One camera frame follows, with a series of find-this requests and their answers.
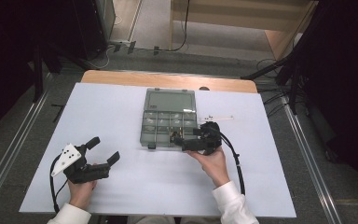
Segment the light wooden furniture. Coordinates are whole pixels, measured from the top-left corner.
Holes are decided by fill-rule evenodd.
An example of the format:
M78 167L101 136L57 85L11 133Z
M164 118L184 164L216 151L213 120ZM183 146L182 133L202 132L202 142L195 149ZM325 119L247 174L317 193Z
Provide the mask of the light wooden furniture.
M308 27L312 1L319 0L170 0L169 48L173 22L184 21L188 13L187 21L264 30L274 58L280 60Z

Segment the person's left hand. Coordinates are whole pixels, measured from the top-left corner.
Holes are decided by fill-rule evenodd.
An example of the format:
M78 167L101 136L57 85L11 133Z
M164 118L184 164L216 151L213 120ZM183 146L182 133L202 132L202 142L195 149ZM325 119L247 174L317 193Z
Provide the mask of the person's left hand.
M81 184L74 184L72 181L68 181L70 190L69 204L79 209L86 210L90 205L91 195L96 188L97 183L97 180Z

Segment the black cabinet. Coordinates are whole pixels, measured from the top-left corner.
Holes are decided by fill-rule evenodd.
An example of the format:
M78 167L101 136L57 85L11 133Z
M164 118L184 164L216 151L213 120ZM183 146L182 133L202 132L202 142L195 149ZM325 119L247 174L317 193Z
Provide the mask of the black cabinet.
M72 0L80 31L80 56L91 60L107 49L116 20L113 0Z

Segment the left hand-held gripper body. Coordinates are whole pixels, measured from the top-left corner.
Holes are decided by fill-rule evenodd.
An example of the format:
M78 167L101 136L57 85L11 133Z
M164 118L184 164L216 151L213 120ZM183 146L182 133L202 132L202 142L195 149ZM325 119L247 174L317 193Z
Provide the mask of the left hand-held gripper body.
M63 172L74 184L107 178L111 165L107 162L96 165L88 164L86 160L87 150L86 144L80 147L67 144L62 153L53 161L50 176L54 177Z

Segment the black metal stand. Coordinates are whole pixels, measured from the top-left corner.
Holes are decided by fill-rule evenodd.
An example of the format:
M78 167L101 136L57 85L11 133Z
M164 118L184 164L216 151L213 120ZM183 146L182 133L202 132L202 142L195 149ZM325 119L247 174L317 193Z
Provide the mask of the black metal stand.
M36 39L34 42L34 103L41 98L44 92L42 63L46 64L50 72L60 73L62 66L58 58L59 55L85 71L90 70L89 65L86 65L67 50L43 38Z

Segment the metal floor rail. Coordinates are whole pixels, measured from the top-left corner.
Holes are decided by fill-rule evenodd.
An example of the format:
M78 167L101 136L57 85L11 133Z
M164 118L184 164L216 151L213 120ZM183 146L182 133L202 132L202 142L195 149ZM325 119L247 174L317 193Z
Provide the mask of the metal floor rail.
M36 102L33 101L32 87L0 120L0 188L34 126L56 76L57 74L48 73L43 77L44 90Z
M328 223L343 224L342 219L338 213L337 207L335 205L335 202L333 200L333 197L331 196L330 190L327 187L324 181L324 177L313 156L311 147L303 132L303 129L297 118L297 115L294 115L292 110L290 109L289 98L287 96L282 96L282 103L283 103L285 114L292 127L293 133L295 135L299 149L303 156L304 162L310 173L311 181L313 183L313 186L315 187L319 202L324 210Z

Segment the black tripod stand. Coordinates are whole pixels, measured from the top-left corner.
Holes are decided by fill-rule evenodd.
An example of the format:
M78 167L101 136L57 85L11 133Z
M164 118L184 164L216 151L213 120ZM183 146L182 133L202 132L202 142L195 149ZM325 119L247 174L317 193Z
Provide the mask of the black tripod stand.
M300 80L300 72L302 69L301 63L305 60L305 50L310 44L311 33L317 29L317 26L321 22L323 16L323 13L318 10L317 1L311 2L311 8L307 11L307 14L313 12L316 12L316 16L313 16L310 19L308 27L305 29L296 44L292 46L292 50L285 57L261 70L256 71L255 73L252 73L251 75L241 77L243 80L254 80L264 76L266 73L280 68L280 72L275 77L275 83L278 86L283 86L286 85L288 81L291 81L288 95L288 105L294 114L296 114L296 98L299 89L298 84Z

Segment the person's right hand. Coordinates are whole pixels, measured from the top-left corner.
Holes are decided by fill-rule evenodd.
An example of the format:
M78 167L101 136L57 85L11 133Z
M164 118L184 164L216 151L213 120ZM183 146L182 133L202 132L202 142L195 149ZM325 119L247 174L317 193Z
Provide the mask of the person's right hand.
M197 151L190 150L187 150L186 153L200 163L203 171L212 179L217 188L230 181L227 172L226 156L221 147L218 147L210 155L203 155Z

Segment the white board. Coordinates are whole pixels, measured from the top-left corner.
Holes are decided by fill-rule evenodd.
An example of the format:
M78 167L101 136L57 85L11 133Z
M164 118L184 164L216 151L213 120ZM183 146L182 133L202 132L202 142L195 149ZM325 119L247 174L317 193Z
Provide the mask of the white board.
M89 163L119 152L110 175L99 181L89 210L103 215L217 217L213 182L200 164L175 148L150 150L140 144L144 87L78 83L63 110L21 205L22 213L50 213L69 199L65 176L50 165L66 144L98 136ZM225 151L231 179L242 177L246 202L257 217L296 214L261 97L257 93L196 91L200 118L213 117L233 148ZM61 193L52 200L50 189Z

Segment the dark curtain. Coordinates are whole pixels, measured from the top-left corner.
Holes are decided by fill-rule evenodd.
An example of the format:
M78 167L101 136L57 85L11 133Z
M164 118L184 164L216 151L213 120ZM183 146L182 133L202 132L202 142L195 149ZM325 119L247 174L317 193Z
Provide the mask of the dark curtain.
M358 172L358 0L322 0L318 13L304 91L335 133L326 144Z
M34 86L34 42L68 0L0 0L0 119Z

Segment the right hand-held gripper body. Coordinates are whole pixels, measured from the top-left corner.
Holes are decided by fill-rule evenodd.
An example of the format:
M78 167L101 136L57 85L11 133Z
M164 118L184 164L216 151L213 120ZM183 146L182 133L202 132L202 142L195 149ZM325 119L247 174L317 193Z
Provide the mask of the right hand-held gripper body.
M182 150L204 151L206 155L212 154L222 143L226 143L228 147L233 148L228 138L220 132L219 125L214 121L206 121L201 124L201 135L195 135L194 139L184 139Z

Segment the wooden table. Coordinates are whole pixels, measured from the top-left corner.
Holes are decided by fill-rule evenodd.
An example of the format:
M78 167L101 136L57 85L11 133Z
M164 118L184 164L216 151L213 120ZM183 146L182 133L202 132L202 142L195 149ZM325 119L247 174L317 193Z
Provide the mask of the wooden table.
M135 71L86 71L82 83L115 84L126 86L145 86L153 88L172 88L181 90L234 91L257 93L251 80L200 77L175 74L153 74Z

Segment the clear grey compartment organizer box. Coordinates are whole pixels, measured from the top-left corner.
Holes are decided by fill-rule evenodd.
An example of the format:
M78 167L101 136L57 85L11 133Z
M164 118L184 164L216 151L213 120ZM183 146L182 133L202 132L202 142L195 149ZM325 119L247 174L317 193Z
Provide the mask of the clear grey compartment organizer box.
M194 139L198 128L195 92L148 89L145 96L140 143L148 149L175 147L172 132L184 131L183 139Z

